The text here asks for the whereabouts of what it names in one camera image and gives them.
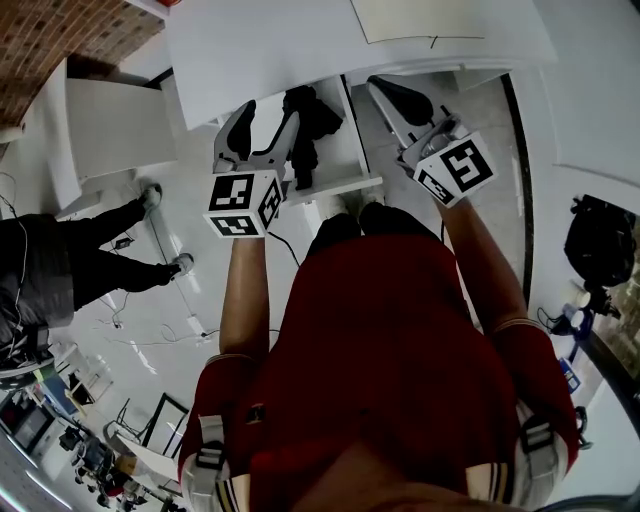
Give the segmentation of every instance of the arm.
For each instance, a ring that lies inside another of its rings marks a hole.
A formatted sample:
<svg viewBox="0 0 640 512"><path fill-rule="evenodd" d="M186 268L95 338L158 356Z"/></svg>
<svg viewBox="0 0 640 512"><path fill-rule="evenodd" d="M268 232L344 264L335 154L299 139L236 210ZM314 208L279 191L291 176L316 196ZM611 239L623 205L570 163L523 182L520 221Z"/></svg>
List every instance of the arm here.
<svg viewBox="0 0 640 512"><path fill-rule="evenodd" d="M220 353L262 362L269 353L269 289L263 238L236 239L220 325Z"/></svg>
<svg viewBox="0 0 640 512"><path fill-rule="evenodd" d="M471 203L463 199L450 209L438 203L438 209L485 334L528 318L520 283Z"/></svg>

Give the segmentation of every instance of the white box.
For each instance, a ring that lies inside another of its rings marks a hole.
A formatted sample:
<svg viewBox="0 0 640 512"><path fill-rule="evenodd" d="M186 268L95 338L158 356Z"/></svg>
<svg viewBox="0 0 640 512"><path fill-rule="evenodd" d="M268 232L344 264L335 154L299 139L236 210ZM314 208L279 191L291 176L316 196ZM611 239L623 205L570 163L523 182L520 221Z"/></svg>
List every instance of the white box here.
<svg viewBox="0 0 640 512"><path fill-rule="evenodd" d="M264 238L282 199L275 169L214 174L204 218L220 238Z"/></svg>
<svg viewBox="0 0 640 512"><path fill-rule="evenodd" d="M496 179L495 164L478 132L456 140L418 163L413 175L447 208Z"/></svg>

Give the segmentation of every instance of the shoulder strap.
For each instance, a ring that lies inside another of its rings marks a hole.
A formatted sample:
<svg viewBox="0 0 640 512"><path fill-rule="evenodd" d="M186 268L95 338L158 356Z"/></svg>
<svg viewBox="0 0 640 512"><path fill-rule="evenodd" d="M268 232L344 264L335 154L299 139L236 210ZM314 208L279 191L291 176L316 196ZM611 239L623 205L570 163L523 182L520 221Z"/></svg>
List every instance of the shoulder strap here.
<svg viewBox="0 0 640 512"><path fill-rule="evenodd" d="M511 505L535 510L545 505L564 478L567 444L551 424L534 415L522 401L516 406L520 436L516 442Z"/></svg>

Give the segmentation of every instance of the brick wall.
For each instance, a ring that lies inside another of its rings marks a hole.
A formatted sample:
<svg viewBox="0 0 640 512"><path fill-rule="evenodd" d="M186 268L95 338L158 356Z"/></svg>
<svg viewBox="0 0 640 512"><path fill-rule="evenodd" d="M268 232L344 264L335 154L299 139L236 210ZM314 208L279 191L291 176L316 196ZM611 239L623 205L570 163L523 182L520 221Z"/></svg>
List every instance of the brick wall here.
<svg viewBox="0 0 640 512"><path fill-rule="evenodd" d="M20 123L64 57L70 76L103 78L163 28L124 0L0 0L0 127Z"/></svg>

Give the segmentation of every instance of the ceiling light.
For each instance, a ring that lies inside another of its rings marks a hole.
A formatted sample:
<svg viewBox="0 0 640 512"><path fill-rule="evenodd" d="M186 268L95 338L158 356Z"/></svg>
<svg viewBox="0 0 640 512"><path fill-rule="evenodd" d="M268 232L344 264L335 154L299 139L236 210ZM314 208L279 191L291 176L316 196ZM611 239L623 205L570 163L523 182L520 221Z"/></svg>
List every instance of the ceiling light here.
<svg viewBox="0 0 640 512"><path fill-rule="evenodd" d="M7 502L11 507L16 509L17 512L27 512L22 505L13 499L13 496L5 491L2 487L0 487L0 498L2 498L5 502Z"/></svg>
<svg viewBox="0 0 640 512"><path fill-rule="evenodd" d="M33 462L33 459L27 455L27 452L25 452L25 451L22 449L22 446L20 446L20 445L19 445L19 444L18 444L18 443L13 439L13 437L11 437L11 436L7 436L7 439L8 439L8 440L9 440L9 442L14 446L14 448L15 448L16 450L18 450L18 451L22 454L22 456L23 456L25 459L27 459L29 462L31 462L31 465L32 465L34 468L38 469L38 465L37 465L35 462Z"/></svg>
<svg viewBox="0 0 640 512"><path fill-rule="evenodd" d="M29 478L31 478L31 480L33 480L36 484L38 484L40 486L40 488L45 491L46 493L48 493L52 498L57 499L60 503L62 503L65 507L67 507L69 510L73 510L71 508L71 505L69 505L66 501L64 501L60 496L58 496L57 494L55 494L51 489L49 489L46 485L44 485L40 480L38 480L35 476L33 476L31 473L29 473L29 471L27 471L27 476Z"/></svg>

